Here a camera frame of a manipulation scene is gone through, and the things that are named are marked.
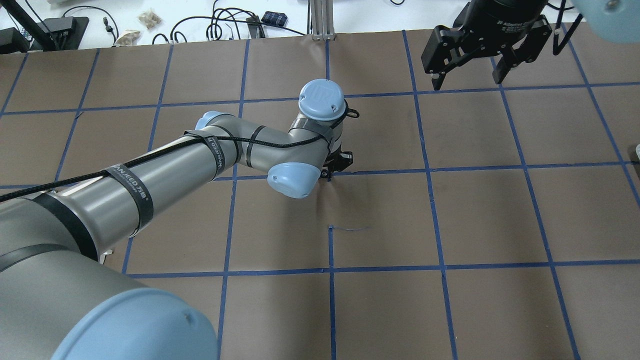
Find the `black metal bar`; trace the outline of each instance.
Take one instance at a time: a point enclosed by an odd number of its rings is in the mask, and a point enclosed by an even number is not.
[[[5,7],[6,11],[31,34],[44,51],[56,50],[56,44],[51,40],[49,34],[45,33],[15,0],[0,0],[0,5]]]

